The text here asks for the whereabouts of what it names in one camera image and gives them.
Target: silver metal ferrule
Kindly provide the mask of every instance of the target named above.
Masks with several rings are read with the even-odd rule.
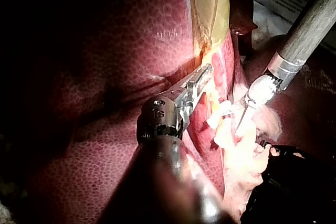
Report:
[[[266,69],[282,81],[279,90],[285,90],[302,66],[285,60],[276,52]]]

